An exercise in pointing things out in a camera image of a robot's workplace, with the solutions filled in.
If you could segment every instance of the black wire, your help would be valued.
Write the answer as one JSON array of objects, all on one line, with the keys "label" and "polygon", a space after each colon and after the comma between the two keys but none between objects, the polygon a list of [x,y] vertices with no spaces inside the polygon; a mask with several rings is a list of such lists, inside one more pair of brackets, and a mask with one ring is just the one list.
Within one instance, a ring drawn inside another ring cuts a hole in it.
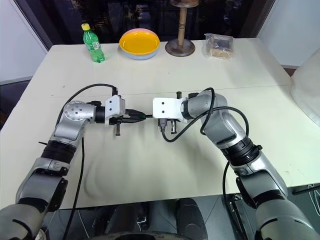
[{"label": "black wire", "polygon": [[[80,89],[79,91],[77,91],[75,94],[73,94],[66,102],[65,104],[63,105],[63,107],[61,108],[60,110],[60,113],[58,115],[58,118],[56,120],[56,123],[55,125],[57,126],[60,122],[60,119],[61,119],[61,116],[64,112],[64,107],[72,100],[74,99],[74,97],[76,97],[78,94],[82,93],[84,90],[87,90],[89,88],[93,88],[93,87],[99,87],[99,86],[102,86],[102,87],[109,87],[109,88],[112,88],[112,95],[116,95],[118,94],[118,90],[115,86],[113,85],[110,85],[110,84],[106,84],[106,83],[96,83],[96,84],[91,84],[91,85],[88,85],[82,89]],[[77,202],[78,202],[78,197],[79,197],[79,191],[80,191],[80,187],[81,187],[81,181],[82,181],[82,177],[83,177],[83,174],[84,174],[84,164],[85,164],[85,140],[84,140],[84,137],[82,137],[82,140],[81,140],[81,148],[82,148],[82,160],[81,160],[81,170],[80,170],[80,177],[79,177],[79,181],[78,181],[78,186],[76,188],[76,193],[75,193],[75,197],[74,197],[74,201],[73,201],[73,206],[72,206],[72,210],[71,210],[71,214],[70,214],[70,217],[69,217],[69,220],[68,220],[68,223],[65,227],[65,231],[64,231],[64,234],[63,234],[63,240],[66,240],[67,239],[67,235],[68,235],[68,232],[69,232],[69,229],[70,229],[70,226],[71,226],[71,222],[73,220],[73,217],[74,217],[74,214],[75,214],[75,211],[76,211],[76,206],[77,206]]]},{"label": "black wire", "polygon": [[[234,111],[238,114],[241,115],[241,117],[243,118],[244,120],[244,124],[245,124],[245,129],[246,129],[246,134],[249,135],[249,123],[248,123],[248,120],[246,118],[246,116],[244,115],[244,113],[242,111],[240,111],[239,109],[237,108],[234,108],[234,107],[231,107],[231,106],[218,106],[218,107],[214,107],[212,109],[211,112],[214,112],[214,111],[218,111],[218,110],[231,110],[231,111]],[[204,115],[206,115],[209,111],[205,111],[203,113],[201,113],[199,116],[197,116],[195,119],[193,119],[191,122],[188,123],[188,125],[186,127],[184,127],[184,129],[182,129],[174,138],[172,139],[168,139],[165,132],[164,131],[161,131],[162,133],[162,136],[164,138],[164,140],[166,140],[168,143],[172,143],[174,141],[176,141],[188,128],[190,128],[196,121],[198,121],[200,118],[202,118]]]},{"label": "black wire", "polygon": [[222,177],[222,194],[223,194],[223,201],[226,208],[226,211],[228,212],[229,218],[231,219],[232,225],[235,227],[237,232],[239,233],[240,237],[244,240],[247,239],[247,237],[244,235],[240,227],[238,226],[236,220],[234,219],[232,212],[229,208],[228,201],[227,201],[227,195],[226,195],[226,177],[227,177],[227,170],[230,165],[230,162],[227,162],[223,171],[223,177]]},{"label": "black wire", "polygon": [[207,123],[208,123],[208,121],[209,121],[209,119],[210,119],[210,117],[211,117],[211,113],[213,112],[212,109],[214,108],[215,96],[216,96],[215,90],[214,90],[212,87],[208,87],[208,88],[205,89],[205,91],[206,91],[206,90],[210,90],[210,91],[211,91],[211,103],[210,103],[210,107],[209,107],[209,112],[208,112],[208,114],[206,115],[206,118],[205,118],[205,120],[204,120],[204,122],[203,122],[203,124],[202,124],[202,126],[201,126],[201,128],[200,128],[200,133],[201,133],[202,135],[206,135],[205,132],[204,132],[204,128],[205,128],[205,126],[207,125]]},{"label": "black wire", "polygon": [[71,226],[71,222],[72,222],[72,220],[74,218],[74,214],[75,214],[75,211],[76,211],[76,206],[77,206],[77,202],[78,202],[82,176],[84,174],[84,165],[85,165],[85,139],[84,139],[84,137],[82,137],[82,140],[81,140],[81,147],[82,147],[82,160],[81,160],[81,170],[80,170],[79,182],[78,182],[78,186],[76,188],[71,214],[70,214],[68,223],[67,223],[67,225],[65,227],[62,240],[66,240],[67,239],[67,235],[68,235],[68,232],[69,232],[69,229],[70,229],[70,226]]},{"label": "black wire", "polygon": [[57,120],[56,120],[55,125],[57,126],[58,123],[60,122],[62,113],[64,112],[64,107],[65,107],[72,99],[74,99],[74,97],[76,97],[78,94],[82,93],[84,90],[87,90],[87,89],[93,88],[93,87],[98,87],[98,86],[103,86],[103,87],[112,88],[112,95],[118,94],[117,88],[116,88],[115,86],[113,86],[113,85],[110,85],[110,84],[106,84],[106,83],[96,83],[96,84],[88,85],[88,86],[80,89],[79,91],[77,91],[75,94],[73,94],[73,95],[65,102],[65,104],[64,104],[63,107],[61,108],[61,111],[60,111],[60,113],[59,113],[59,115],[58,115],[58,118],[57,118]]}]

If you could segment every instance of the screw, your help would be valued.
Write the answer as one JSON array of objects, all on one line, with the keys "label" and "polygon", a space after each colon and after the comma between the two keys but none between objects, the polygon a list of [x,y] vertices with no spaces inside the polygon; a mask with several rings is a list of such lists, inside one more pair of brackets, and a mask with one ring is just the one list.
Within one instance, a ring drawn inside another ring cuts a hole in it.
[{"label": "screw", "polygon": [[119,122],[116,123],[115,135],[116,135],[117,137],[120,136],[120,123],[119,123]]},{"label": "screw", "polygon": [[176,98],[177,98],[177,99],[182,98],[182,92],[177,91],[177,92],[176,92]]}]

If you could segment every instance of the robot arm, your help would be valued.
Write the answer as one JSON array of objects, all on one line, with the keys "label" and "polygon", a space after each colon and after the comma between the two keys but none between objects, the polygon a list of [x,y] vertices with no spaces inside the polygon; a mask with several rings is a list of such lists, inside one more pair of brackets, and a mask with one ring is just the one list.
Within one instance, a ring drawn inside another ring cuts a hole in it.
[{"label": "robot arm", "polygon": [[[167,120],[186,123],[208,111],[211,99],[209,90],[196,96],[193,94],[190,99],[155,98],[153,116],[159,119],[163,132],[166,128],[163,123]],[[227,106],[227,100],[215,94],[213,107],[224,106]],[[287,186],[263,154],[262,147],[253,144],[228,110],[213,111],[203,130],[238,176],[236,184],[244,201],[256,209],[260,239],[320,239],[300,209],[287,199]]]},{"label": "robot arm", "polygon": [[68,181],[70,162],[91,123],[117,125],[146,119],[143,112],[125,109],[125,101],[113,95],[105,106],[93,101],[72,101],[63,108],[41,157],[37,158],[16,193],[15,204],[0,210],[0,240],[34,239],[47,212],[59,209]]}]

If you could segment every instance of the white table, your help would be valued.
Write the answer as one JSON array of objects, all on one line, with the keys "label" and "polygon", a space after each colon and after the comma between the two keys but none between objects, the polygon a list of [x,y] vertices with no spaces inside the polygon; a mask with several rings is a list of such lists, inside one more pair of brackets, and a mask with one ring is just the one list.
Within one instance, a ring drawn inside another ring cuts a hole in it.
[{"label": "white table", "polygon": [[[235,39],[230,60],[206,58],[202,41],[184,58],[167,54],[165,43],[152,59],[125,58],[117,44],[103,44],[111,57],[91,62],[83,45],[54,46],[32,78],[0,132],[0,208],[15,194],[49,139],[64,102],[93,83],[119,88],[126,108],[150,114],[154,97],[175,97],[215,88],[229,106],[242,110],[250,123],[250,138],[290,186],[320,182],[320,128],[290,96],[290,77],[257,39]],[[111,90],[90,89],[77,100],[104,101]],[[226,159],[199,133],[200,122],[174,143],[165,142],[155,119],[122,124],[121,136],[102,124],[88,125],[85,166],[78,207],[144,202],[222,193]],[[71,208],[81,166],[81,151],[72,160],[67,193],[61,208]],[[228,193],[238,192],[235,175],[226,179]]]}]

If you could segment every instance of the floor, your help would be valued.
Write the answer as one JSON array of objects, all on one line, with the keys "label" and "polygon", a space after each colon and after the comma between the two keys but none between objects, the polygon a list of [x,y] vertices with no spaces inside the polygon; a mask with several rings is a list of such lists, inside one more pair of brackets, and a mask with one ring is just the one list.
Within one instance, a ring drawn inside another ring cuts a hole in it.
[{"label": "floor", "polygon": [[0,129],[24,93],[30,80],[0,85]]},{"label": "floor", "polygon": [[[320,217],[317,216],[309,195],[307,193],[293,196],[292,188],[289,189],[289,200],[295,203],[309,219],[314,229],[320,233]],[[234,234],[230,219],[226,212],[221,195],[200,196],[193,198],[201,211],[205,222],[209,240],[237,240]],[[149,231],[177,233],[176,218],[174,215],[176,201],[162,200],[151,202],[151,225]],[[245,205],[245,213],[248,216],[249,224],[254,231],[256,229],[255,211]],[[101,212],[100,208],[81,209],[80,214],[84,226],[90,237],[94,236],[94,222],[96,216]],[[69,218],[70,210],[59,210],[56,213],[49,213],[44,221],[48,226],[48,232],[51,240],[60,240]],[[87,239],[86,232],[80,221],[78,211],[75,212],[73,222],[70,228],[68,239],[81,240]]]}]

